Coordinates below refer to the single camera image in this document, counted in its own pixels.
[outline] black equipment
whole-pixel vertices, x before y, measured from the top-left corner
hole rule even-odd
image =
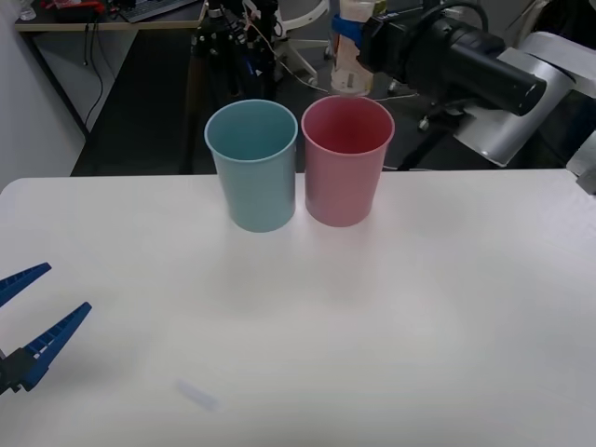
[[[246,32],[242,0],[210,0],[205,18],[193,32],[181,174],[193,173],[193,158],[198,145],[209,151],[200,131],[209,116],[230,102],[275,98],[276,61],[269,46],[273,45],[278,1],[253,3],[261,12],[261,18],[253,21],[259,34],[254,30]]]
[[[196,3],[198,0],[137,0],[134,7],[120,10],[120,15],[130,23],[151,19],[152,17]]]
[[[522,116],[542,98],[547,83],[497,57],[507,49],[488,34],[488,18],[469,2],[446,2],[371,18],[362,30],[359,62],[414,88],[446,108],[475,103]],[[449,7],[474,9],[482,30],[444,15]]]

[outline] blue tape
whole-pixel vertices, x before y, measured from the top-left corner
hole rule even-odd
[[[332,20],[332,30],[354,41],[356,47],[362,45],[362,23],[359,21],[345,20],[335,14]]]

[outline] pink cup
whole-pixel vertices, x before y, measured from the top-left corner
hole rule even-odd
[[[302,130],[308,212],[329,226],[363,221],[395,132],[391,114],[366,98],[331,96],[306,110]]]

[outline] floor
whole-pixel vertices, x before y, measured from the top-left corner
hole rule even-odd
[[[284,17],[306,13],[317,0],[282,0]],[[332,13],[337,10],[332,1]],[[329,18],[299,30],[296,38],[326,39]],[[182,123],[190,33],[182,31],[139,32],[102,113],[91,132],[73,176],[169,175],[177,174],[182,157]],[[330,63],[321,50],[308,50],[305,57],[319,70],[321,86],[329,87]],[[371,97],[386,97],[389,80],[378,76]],[[306,107],[323,93],[307,88],[286,76],[278,88],[278,102],[300,117]],[[426,137],[417,130],[417,119],[428,102],[422,98],[383,102],[396,120],[396,137],[386,157],[388,167],[398,166]],[[512,168],[553,168],[561,160],[540,146],[523,151]],[[304,169],[303,137],[298,141],[298,170]],[[444,138],[419,165],[421,169],[494,169],[481,156],[453,137]],[[197,174],[214,173],[207,150],[198,150],[194,160]]]

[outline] tripod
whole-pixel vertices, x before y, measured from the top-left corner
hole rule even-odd
[[[259,31],[269,43],[277,4],[277,0],[263,0],[261,9]],[[243,24],[226,11],[220,0],[210,0],[207,8],[191,37],[179,169],[182,175],[193,173],[197,146],[209,151],[201,131],[209,116],[230,102],[275,98],[275,56],[263,38],[257,35],[249,45]]]

